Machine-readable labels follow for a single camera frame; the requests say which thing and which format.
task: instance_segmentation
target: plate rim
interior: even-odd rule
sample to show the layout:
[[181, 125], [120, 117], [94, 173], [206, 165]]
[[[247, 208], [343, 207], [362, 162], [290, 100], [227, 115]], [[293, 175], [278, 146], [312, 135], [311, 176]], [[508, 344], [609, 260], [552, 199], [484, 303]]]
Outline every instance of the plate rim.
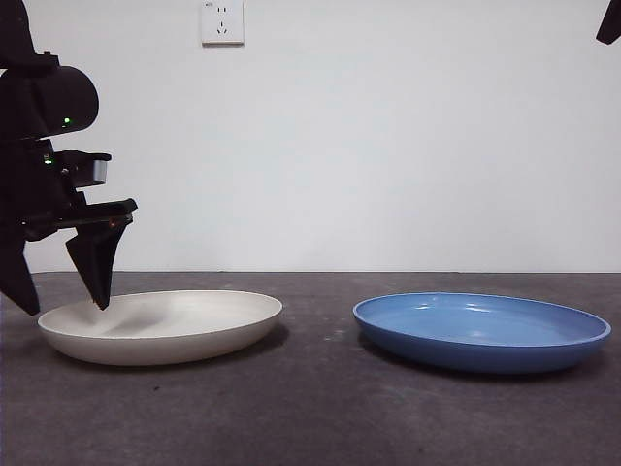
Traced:
[[[451, 296], [476, 296], [476, 297], [487, 297], [487, 298], [503, 298], [503, 299], [508, 299], [511, 301], [525, 301], [525, 302], [529, 302], [529, 303], [536, 303], [536, 304], [543, 304], [543, 305], [547, 305], [547, 306], [553, 306], [556, 308], [562, 308], [562, 309], [566, 309], [568, 311], [572, 311], [578, 314], [583, 314], [585, 316], [588, 317], [592, 317], [595, 320], [598, 320], [599, 322], [603, 323], [605, 326], [605, 330], [604, 332], [600, 333], [599, 335], [596, 335], [595, 337], [589, 337], [589, 338], [583, 338], [583, 339], [579, 339], [579, 340], [574, 340], [571, 342], [567, 342], [567, 343], [551, 343], [551, 344], [546, 344], [546, 345], [515, 345], [515, 344], [502, 344], [502, 343], [473, 343], [473, 342], [466, 342], [466, 341], [459, 341], [459, 340], [450, 340], [450, 339], [442, 339], [442, 338], [429, 338], [429, 337], [424, 337], [424, 336], [420, 336], [420, 335], [415, 335], [413, 333], [406, 333], [406, 332], [400, 332], [398, 330], [390, 330], [384, 327], [380, 327], [378, 325], [375, 325], [373, 323], [370, 323], [369, 321], [367, 321], [366, 319], [364, 319], [362, 316], [360, 316], [360, 313], [358, 312], [358, 308], [360, 308], [361, 306], [368, 304], [372, 301], [376, 301], [376, 300], [380, 300], [380, 299], [385, 299], [385, 298], [390, 298], [390, 297], [396, 297], [396, 296], [418, 296], [418, 295], [451, 295]], [[356, 304], [353, 307], [353, 315], [354, 317], [359, 320], [360, 322], [365, 323], [366, 325], [370, 325], [374, 328], [383, 330], [385, 332], [390, 332], [390, 333], [394, 333], [394, 334], [398, 334], [398, 335], [402, 335], [405, 337], [411, 337], [411, 338], [416, 338], [419, 340], [426, 340], [429, 342], [440, 342], [440, 343], [448, 343], [448, 344], [453, 344], [453, 345], [466, 345], [466, 346], [470, 346], [470, 347], [489, 347], [489, 348], [506, 348], [506, 349], [510, 349], [510, 348], [517, 348], [517, 349], [541, 349], [541, 348], [559, 348], [559, 347], [571, 347], [571, 346], [575, 346], [575, 345], [583, 345], [583, 344], [587, 344], [587, 343], [593, 343], [593, 342], [597, 342], [599, 340], [605, 340], [610, 333], [612, 332], [612, 326], [605, 321], [603, 318], [599, 317], [599, 316], [595, 316], [591, 313], [587, 313], [586, 311], [582, 311], [576, 308], [571, 308], [569, 306], [564, 306], [561, 304], [555, 304], [555, 303], [550, 303], [547, 301], [540, 301], [537, 299], [529, 299], [529, 298], [518, 298], [515, 296], [504, 296], [504, 295], [500, 295], [500, 294], [484, 294], [484, 293], [468, 293], [468, 292], [450, 292], [450, 291], [421, 291], [421, 292], [407, 292], [407, 293], [394, 293], [394, 294], [385, 294], [382, 296], [376, 296], [373, 298], [369, 298], [369, 299], [365, 299], [364, 301], [359, 302], [358, 304]]]
[[45, 326], [42, 323], [42, 319], [49, 313], [52, 313], [54, 311], [58, 311], [60, 309], [63, 308], [67, 308], [69, 306], [77, 306], [83, 303], [88, 303], [88, 304], [92, 304], [92, 301], [89, 300], [82, 300], [82, 301], [78, 301], [75, 303], [69, 303], [69, 304], [64, 304], [62, 306], [58, 306], [55, 307], [53, 309], [50, 309], [49, 311], [44, 312], [43, 314], [41, 314], [39, 316], [39, 318], [37, 319], [37, 324], [39, 326], [39, 329], [44, 331], [44, 332], [48, 332], [51, 335], [57, 335], [57, 336], [63, 336], [63, 337], [71, 337], [71, 338], [83, 338], [83, 339], [87, 339], [87, 340], [107, 340], [107, 341], [145, 341], [145, 340], [161, 340], [161, 339], [176, 339], [176, 338], [187, 338], [187, 337], [199, 337], [199, 336], [205, 336], [205, 335], [212, 335], [215, 333], [224, 333], [224, 332], [229, 332], [232, 330], [240, 330], [246, 327], [250, 327], [253, 325], [256, 325], [258, 323], [261, 322], [266, 322], [270, 319], [273, 319], [275, 317], [277, 317], [278, 315], [280, 315], [280, 313], [282, 312], [282, 309], [284, 308], [282, 302], [280, 300], [278, 300], [277, 298], [273, 297], [273, 296], [269, 296], [267, 294], [262, 294], [262, 293], [256, 293], [253, 291], [239, 291], [239, 290], [235, 290], [235, 289], [169, 289], [169, 290], [160, 290], [160, 291], [144, 291], [144, 292], [140, 292], [140, 293], [127, 293], [127, 294], [118, 294], [118, 295], [113, 295], [111, 296], [111, 298], [121, 298], [121, 297], [132, 297], [132, 296], [142, 296], [142, 295], [154, 295], [154, 294], [174, 294], [174, 293], [185, 293], [185, 292], [218, 292], [218, 293], [231, 293], [231, 294], [251, 294], [251, 295], [255, 295], [255, 296], [260, 296], [262, 298], [268, 298], [271, 301], [275, 301], [276, 303], [278, 303], [278, 310], [275, 311], [274, 313], [272, 313], [270, 316], [263, 318], [261, 320], [258, 320], [256, 322], [253, 323], [247, 323], [244, 325], [238, 325], [235, 327], [230, 327], [230, 328], [225, 328], [223, 330], [213, 330], [213, 331], [209, 331], [209, 332], [196, 332], [196, 333], [184, 333], [184, 334], [179, 334], [179, 335], [160, 335], [160, 336], [155, 336], [155, 337], [128, 337], [128, 336], [123, 336], [123, 337], [115, 337], [115, 336], [108, 336], [108, 337], [103, 337], [103, 336], [96, 336], [96, 335], [83, 335], [83, 334], [77, 334], [77, 333], [69, 333], [69, 332], [61, 332], [58, 330], [54, 330], [51, 329], [47, 326]]

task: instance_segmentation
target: dark gray floor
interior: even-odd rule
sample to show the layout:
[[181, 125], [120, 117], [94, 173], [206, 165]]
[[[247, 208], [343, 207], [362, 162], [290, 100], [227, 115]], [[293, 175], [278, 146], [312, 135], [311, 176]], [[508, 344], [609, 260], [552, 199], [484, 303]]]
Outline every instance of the dark gray floor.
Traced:
[[[44, 310], [85, 299], [41, 274]], [[574, 369], [485, 377], [405, 362], [360, 336], [357, 302], [470, 291], [565, 304], [621, 329], [621, 275], [120, 273], [114, 294], [240, 289], [275, 296], [260, 343], [148, 369], [74, 361], [4, 300], [3, 464], [621, 464], [621, 337]]]

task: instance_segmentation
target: white wall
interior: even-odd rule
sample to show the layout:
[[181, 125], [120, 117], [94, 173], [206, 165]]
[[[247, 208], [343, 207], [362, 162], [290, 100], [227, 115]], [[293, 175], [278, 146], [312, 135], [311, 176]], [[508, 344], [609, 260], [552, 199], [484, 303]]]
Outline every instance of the white wall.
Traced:
[[139, 203], [117, 270], [621, 271], [607, 0], [246, 0], [243, 49], [200, 47], [196, 0], [25, 3], [100, 94], [55, 147]]

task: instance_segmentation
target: electrical outlet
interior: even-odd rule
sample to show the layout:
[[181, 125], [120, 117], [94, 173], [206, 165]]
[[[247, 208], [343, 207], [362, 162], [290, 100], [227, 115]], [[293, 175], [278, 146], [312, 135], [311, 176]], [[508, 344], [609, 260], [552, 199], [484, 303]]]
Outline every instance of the electrical outlet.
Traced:
[[244, 0], [204, 1], [201, 8], [204, 46], [244, 43]]

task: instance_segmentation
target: plate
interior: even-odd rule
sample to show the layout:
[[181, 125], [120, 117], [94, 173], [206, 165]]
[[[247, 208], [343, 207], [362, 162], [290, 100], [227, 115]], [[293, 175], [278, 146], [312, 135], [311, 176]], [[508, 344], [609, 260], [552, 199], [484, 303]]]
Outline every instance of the plate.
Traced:
[[38, 322], [60, 352], [118, 366], [173, 364], [240, 350], [278, 322], [279, 300], [225, 290], [160, 291], [90, 301], [43, 314]]
[[407, 293], [363, 301], [363, 333], [400, 356], [460, 371], [526, 374], [571, 367], [610, 334], [603, 319], [529, 299]]

